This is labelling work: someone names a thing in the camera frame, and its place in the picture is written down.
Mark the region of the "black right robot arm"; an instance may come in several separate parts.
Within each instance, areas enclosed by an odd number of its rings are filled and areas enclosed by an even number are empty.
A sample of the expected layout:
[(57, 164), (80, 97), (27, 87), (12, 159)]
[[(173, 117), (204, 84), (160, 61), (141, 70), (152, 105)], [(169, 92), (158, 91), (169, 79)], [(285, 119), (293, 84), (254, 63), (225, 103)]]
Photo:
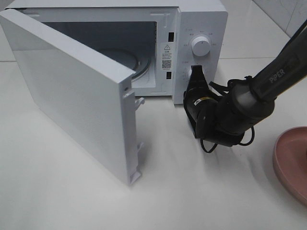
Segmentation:
[(250, 129), (254, 139), (254, 126), (273, 113), (275, 99), (306, 75), (306, 22), (255, 77), (231, 79), (222, 86), (207, 83), (202, 66), (192, 66), (183, 104), (194, 137), (215, 146), (242, 146), (245, 132)]

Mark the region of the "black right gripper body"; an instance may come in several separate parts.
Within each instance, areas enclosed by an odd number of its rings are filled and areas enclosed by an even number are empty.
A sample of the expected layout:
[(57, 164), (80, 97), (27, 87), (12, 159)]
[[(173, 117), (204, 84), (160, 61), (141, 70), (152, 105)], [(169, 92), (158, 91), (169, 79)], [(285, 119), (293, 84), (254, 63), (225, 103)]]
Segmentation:
[(191, 123), (194, 137), (216, 145), (233, 146), (236, 136), (219, 130), (215, 109), (217, 95), (206, 83), (189, 83), (184, 92), (184, 109)]

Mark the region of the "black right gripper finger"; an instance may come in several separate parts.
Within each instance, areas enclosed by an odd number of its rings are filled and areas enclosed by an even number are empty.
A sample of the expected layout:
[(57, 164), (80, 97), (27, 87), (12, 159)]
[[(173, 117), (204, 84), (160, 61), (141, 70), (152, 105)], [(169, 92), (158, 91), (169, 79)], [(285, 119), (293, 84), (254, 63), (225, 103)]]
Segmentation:
[(188, 90), (190, 91), (192, 89), (209, 89), (203, 73), (202, 65), (191, 66), (191, 75), (189, 78)]

